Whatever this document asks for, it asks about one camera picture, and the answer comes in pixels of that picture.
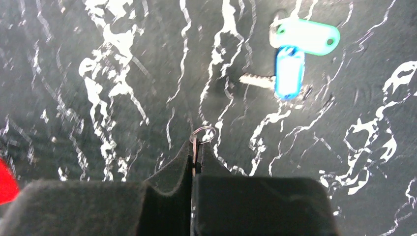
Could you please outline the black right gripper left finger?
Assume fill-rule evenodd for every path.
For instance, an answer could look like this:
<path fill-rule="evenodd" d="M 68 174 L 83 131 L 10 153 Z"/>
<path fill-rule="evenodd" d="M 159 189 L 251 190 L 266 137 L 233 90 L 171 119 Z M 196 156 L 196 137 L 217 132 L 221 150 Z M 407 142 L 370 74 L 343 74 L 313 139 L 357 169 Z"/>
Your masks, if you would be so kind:
<path fill-rule="evenodd" d="M 145 181 L 37 180 L 0 222 L 3 236 L 187 236 L 192 158 L 185 142 Z"/>

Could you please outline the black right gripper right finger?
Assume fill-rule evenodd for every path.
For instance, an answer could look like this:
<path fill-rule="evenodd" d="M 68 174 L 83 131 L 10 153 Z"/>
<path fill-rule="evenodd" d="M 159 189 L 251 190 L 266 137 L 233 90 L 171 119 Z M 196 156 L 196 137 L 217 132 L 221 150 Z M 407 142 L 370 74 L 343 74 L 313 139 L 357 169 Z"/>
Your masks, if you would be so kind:
<path fill-rule="evenodd" d="M 305 177 L 195 172 L 197 236 L 336 236 L 324 188 Z"/>

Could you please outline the blue tagged key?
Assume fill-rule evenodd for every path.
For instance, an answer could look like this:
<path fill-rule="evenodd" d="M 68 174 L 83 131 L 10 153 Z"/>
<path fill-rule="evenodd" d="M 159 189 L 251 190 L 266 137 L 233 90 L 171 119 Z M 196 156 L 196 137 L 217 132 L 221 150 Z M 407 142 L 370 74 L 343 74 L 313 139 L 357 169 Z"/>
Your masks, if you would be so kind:
<path fill-rule="evenodd" d="M 292 100 L 301 91 L 305 70 L 305 53 L 294 46 L 283 46 L 275 58 L 275 74 L 260 76 L 245 73 L 239 78 L 243 84 L 269 89 L 281 100 Z"/>

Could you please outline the red handled spiked keyring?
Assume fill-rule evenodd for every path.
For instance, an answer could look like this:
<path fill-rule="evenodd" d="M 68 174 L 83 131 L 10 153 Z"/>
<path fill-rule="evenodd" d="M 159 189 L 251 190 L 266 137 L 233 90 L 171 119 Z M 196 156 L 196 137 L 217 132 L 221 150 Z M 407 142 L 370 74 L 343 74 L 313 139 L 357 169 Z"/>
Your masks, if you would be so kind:
<path fill-rule="evenodd" d="M 0 204 L 13 201 L 19 194 L 18 182 L 11 169 L 2 159 L 0 160 Z"/>

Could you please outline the green tagged key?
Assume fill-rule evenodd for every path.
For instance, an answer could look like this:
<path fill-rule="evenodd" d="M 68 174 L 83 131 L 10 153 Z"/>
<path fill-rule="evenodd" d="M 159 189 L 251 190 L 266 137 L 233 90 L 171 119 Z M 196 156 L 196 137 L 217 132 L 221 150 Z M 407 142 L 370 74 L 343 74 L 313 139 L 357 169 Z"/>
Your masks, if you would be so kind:
<path fill-rule="evenodd" d="M 332 52 L 340 38 L 338 28 L 300 18 L 280 19 L 269 26 L 269 43 L 272 47 L 296 47 L 316 56 Z"/>

